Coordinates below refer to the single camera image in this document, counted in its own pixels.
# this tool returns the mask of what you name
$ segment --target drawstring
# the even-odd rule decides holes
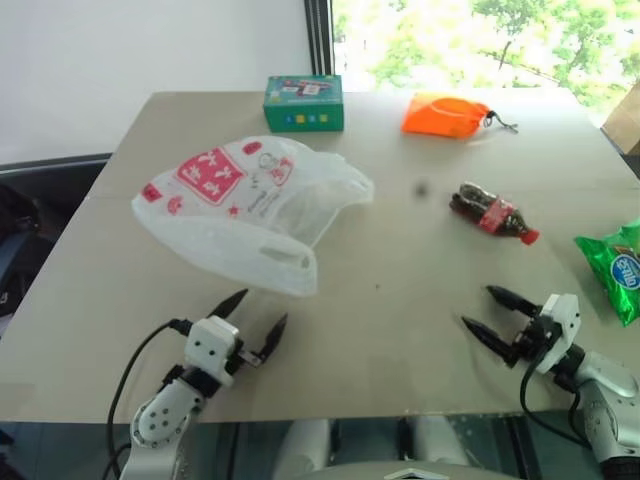
[[[504,123],[502,121],[502,119],[500,118],[500,115],[498,115],[496,112],[494,112],[493,110],[491,110],[489,113],[487,113],[487,116],[484,117],[484,121],[482,122],[482,124],[486,127],[490,127],[491,124],[493,123],[493,119],[496,119],[498,121],[498,123],[500,125],[502,125],[504,128],[511,130],[513,133],[518,133],[518,124],[517,123]]]

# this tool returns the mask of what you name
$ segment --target plastic bottle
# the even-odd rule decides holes
[[[449,206],[493,235],[518,237],[526,245],[531,245],[540,236],[540,232],[527,226],[520,211],[512,204],[470,182],[460,185]]]

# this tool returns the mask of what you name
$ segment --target orange drawstring bag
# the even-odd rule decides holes
[[[419,93],[411,99],[402,130],[408,133],[468,138],[480,128],[481,121],[488,127],[494,118],[502,126],[518,133],[517,125],[504,123],[496,112],[482,103]]]

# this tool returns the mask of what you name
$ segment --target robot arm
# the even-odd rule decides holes
[[[230,310],[246,291],[231,297]],[[131,423],[131,454],[123,480],[174,480],[189,477],[189,427],[220,387],[233,384],[233,374],[248,363],[262,365],[275,350],[286,326],[283,316],[267,335],[258,353],[247,351],[238,330],[222,317],[219,310],[196,323],[187,322],[184,333],[186,365],[176,365],[165,377],[163,386],[140,406]]]
[[[575,295],[551,295],[534,305],[502,287],[487,287],[510,310],[531,318],[511,345],[480,322],[463,317],[467,328],[513,367],[518,360],[537,362],[563,390],[580,396],[585,434],[606,479],[640,478],[640,395],[638,380],[623,365],[574,344],[580,327]]]

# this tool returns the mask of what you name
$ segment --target teal box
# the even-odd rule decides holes
[[[272,132],[344,130],[339,75],[269,77],[264,115]]]

